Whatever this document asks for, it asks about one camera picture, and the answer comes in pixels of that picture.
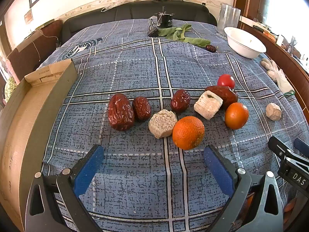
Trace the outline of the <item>black sofa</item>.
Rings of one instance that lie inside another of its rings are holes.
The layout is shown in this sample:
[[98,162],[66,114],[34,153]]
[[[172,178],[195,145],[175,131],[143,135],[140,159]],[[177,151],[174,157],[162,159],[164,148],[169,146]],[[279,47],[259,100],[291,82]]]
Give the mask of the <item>black sofa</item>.
[[176,0],[140,1],[126,3],[109,10],[96,9],[69,18],[63,24],[61,41],[67,42],[77,32],[89,26],[126,19],[146,19],[158,14],[162,9],[168,14],[173,14],[174,19],[217,26],[216,18],[204,4]]

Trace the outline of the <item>small red jujube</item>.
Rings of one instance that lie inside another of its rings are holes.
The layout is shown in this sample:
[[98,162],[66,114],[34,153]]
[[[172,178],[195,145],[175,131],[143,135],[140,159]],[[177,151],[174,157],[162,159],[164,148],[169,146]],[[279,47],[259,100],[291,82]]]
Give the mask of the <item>small red jujube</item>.
[[139,122],[144,122],[151,117],[151,106],[147,98],[139,96],[132,102],[135,118]]

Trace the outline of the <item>small orange mandarin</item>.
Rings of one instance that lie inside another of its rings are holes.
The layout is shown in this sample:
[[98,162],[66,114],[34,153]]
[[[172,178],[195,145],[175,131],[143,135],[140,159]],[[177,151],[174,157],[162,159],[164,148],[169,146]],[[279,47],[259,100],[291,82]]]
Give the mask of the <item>small orange mandarin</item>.
[[249,118],[248,108],[242,103],[232,103],[225,111],[225,124],[228,128],[241,129]]

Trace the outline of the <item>small beige cake piece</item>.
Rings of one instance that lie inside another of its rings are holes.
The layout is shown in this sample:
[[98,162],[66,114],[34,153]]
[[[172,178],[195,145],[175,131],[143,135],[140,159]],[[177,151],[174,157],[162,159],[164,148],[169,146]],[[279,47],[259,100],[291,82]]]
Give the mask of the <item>small beige cake piece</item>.
[[281,108],[275,103],[269,103],[266,106],[266,116],[272,121],[280,120],[282,116]]

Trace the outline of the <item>wooden sideboard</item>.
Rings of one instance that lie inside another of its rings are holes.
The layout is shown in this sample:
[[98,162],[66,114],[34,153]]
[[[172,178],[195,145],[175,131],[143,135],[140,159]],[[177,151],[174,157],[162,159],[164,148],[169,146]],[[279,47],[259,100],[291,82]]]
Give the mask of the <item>wooden sideboard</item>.
[[247,24],[242,22],[239,23],[241,29],[257,37],[266,46],[266,55],[283,70],[288,81],[295,89],[296,99],[299,102],[303,114],[308,122],[308,74],[293,57],[291,57],[284,49],[282,49],[266,35]]

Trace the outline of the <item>green patterned cloth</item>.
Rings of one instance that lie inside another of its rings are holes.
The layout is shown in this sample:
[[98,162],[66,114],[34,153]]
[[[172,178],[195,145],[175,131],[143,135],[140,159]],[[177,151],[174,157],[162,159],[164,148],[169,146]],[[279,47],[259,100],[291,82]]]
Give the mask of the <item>green patterned cloth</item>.
[[17,83],[13,77],[9,77],[5,84],[4,88],[4,95],[5,95],[5,102],[7,103],[12,96],[13,92],[17,88]]

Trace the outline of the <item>green leafy vegetable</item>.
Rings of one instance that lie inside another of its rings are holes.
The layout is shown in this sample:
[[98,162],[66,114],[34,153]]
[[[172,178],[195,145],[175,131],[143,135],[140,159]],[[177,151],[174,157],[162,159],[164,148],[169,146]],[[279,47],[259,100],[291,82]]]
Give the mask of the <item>green leafy vegetable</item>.
[[211,41],[208,39],[187,37],[185,33],[189,32],[191,28],[191,24],[183,24],[181,27],[160,28],[158,29],[158,36],[173,41],[189,43],[201,48],[205,48],[211,44]]

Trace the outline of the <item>round red jujube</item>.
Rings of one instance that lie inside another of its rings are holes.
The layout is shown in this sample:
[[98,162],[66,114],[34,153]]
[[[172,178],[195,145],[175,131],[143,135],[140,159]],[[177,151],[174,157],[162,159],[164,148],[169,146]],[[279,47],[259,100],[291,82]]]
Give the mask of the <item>round red jujube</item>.
[[171,100],[171,108],[176,113],[182,113],[188,109],[190,100],[191,97],[189,92],[184,89],[180,89],[176,91]]

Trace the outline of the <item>round beige cake piece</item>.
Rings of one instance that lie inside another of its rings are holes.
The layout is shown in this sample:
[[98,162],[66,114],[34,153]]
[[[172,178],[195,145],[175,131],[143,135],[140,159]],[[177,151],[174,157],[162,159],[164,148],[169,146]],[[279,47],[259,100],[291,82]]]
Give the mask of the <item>round beige cake piece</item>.
[[176,123],[177,117],[175,113],[163,109],[152,116],[148,127],[154,137],[160,139],[170,136]]

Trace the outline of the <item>white square cake piece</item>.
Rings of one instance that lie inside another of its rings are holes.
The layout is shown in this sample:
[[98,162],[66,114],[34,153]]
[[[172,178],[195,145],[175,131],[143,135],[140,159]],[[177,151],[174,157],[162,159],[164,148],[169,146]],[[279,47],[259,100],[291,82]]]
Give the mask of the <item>white square cake piece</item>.
[[210,120],[219,111],[223,100],[211,91],[205,91],[194,104],[194,110]]

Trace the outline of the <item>large orange mandarin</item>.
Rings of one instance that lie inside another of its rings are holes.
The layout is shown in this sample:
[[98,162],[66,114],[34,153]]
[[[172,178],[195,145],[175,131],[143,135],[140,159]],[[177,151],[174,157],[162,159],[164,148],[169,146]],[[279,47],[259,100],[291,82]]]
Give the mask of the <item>large orange mandarin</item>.
[[197,147],[205,134],[204,124],[194,116],[181,118],[174,126],[172,140],[182,150],[191,150]]

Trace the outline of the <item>dark jujube near leaves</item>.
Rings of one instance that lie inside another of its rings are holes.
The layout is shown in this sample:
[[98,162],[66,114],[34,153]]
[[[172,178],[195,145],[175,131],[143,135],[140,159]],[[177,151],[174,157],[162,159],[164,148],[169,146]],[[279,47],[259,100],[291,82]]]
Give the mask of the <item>dark jujube near leaves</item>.
[[217,51],[216,47],[212,46],[211,44],[206,45],[205,49],[211,53],[214,53]]

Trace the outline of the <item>red cherry tomato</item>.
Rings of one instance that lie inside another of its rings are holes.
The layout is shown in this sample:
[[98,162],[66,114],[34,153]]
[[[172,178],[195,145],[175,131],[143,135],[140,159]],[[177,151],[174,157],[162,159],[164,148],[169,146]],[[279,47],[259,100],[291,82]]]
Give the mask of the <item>red cherry tomato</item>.
[[218,78],[217,81],[218,86],[228,86],[230,89],[235,88],[235,80],[229,74],[223,74]]

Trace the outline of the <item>large red jujube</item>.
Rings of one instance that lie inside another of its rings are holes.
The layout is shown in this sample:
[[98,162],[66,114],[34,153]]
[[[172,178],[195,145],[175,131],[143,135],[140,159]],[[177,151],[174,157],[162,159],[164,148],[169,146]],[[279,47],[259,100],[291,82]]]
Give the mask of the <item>large red jujube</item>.
[[112,96],[108,104],[108,121],[117,131],[126,131],[134,125],[134,111],[127,96],[122,93]]

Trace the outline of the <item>dark red jujube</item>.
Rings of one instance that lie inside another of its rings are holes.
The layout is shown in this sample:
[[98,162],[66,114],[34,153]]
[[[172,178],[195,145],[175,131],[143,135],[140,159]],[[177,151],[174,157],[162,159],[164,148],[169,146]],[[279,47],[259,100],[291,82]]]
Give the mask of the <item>dark red jujube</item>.
[[237,93],[228,86],[208,86],[205,91],[211,91],[223,100],[223,104],[220,109],[227,110],[231,104],[238,102]]

